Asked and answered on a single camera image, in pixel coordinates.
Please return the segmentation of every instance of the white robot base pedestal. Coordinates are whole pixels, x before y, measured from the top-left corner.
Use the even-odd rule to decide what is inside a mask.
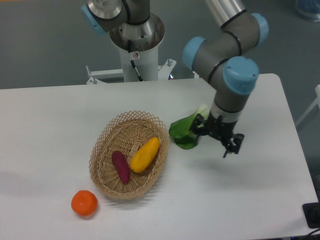
[[[131,64],[131,60],[134,61],[136,68],[140,76],[144,81],[156,81],[158,80],[158,47],[155,46],[146,51],[134,51],[128,52],[120,47],[120,60],[123,70],[124,82],[137,82],[138,73]]]

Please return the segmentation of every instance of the woven basket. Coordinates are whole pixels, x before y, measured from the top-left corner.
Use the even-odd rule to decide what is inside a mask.
[[[111,155],[119,150],[130,164],[132,157],[149,139],[158,137],[160,147],[152,163],[141,173],[130,170],[130,180],[124,184],[112,163]],[[142,196],[157,180],[167,158],[169,134],[158,117],[129,111],[118,115],[102,131],[90,157],[89,171],[94,184],[105,195],[116,199]]]

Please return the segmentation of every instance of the blue container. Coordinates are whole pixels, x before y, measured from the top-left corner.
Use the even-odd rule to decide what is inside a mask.
[[[296,0],[295,7],[305,19],[320,21],[320,0]]]

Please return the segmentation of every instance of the black object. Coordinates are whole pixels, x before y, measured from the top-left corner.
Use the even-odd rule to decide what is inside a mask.
[[[308,227],[311,229],[320,228],[320,203],[305,203],[302,205],[302,209]]]
[[[307,235],[304,236],[304,238],[302,238],[302,240],[311,240],[311,235],[314,234],[314,233],[317,233],[320,231],[320,228],[312,231],[312,232],[309,232]],[[317,236],[312,236],[312,239],[314,240],[319,240],[319,235]]]
[[[192,131],[197,138],[199,136],[208,135],[220,141],[225,147],[225,152],[223,155],[225,158],[228,153],[239,153],[245,135],[241,133],[233,133],[233,129],[237,123],[236,121],[225,123],[222,122],[222,120],[222,115],[219,115],[219,117],[216,119],[210,113],[208,119],[205,120],[204,117],[198,113],[191,124],[190,131]]]

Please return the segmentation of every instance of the blue joint cap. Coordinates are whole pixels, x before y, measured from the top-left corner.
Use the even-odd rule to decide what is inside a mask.
[[[261,14],[252,13],[251,15],[255,17],[255,19],[259,24],[260,33],[259,33],[259,41],[257,43],[257,46],[259,46],[266,40],[266,38],[269,35],[269,24],[268,24],[268,21]]]
[[[90,27],[92,28],[92,30],[94,31],[95,34],[103,35],[103,34],[106,33],[102,29],[102,27],[97,23],[95,18],[91,15],[91,13],[89,12],[89,10],[88,10],[86,5],[83,5],[81,7],[81,11],[82,11],[82,13],[84,15],[85,20],[88,22],[88,24],[90,25]]]
[[[222,76],[226,85],[233,92],[248,95],[255,88],[259,68],[251,59],[235,56],[224,65]]]
[[[192,38],[184,47],[182,52],[182,61],[185,65],[188,66],[191,70],[194,67],[194,61],[197,55],[197,52],[201,46],[201,44],[206,40],[201,36],[196,36]]]

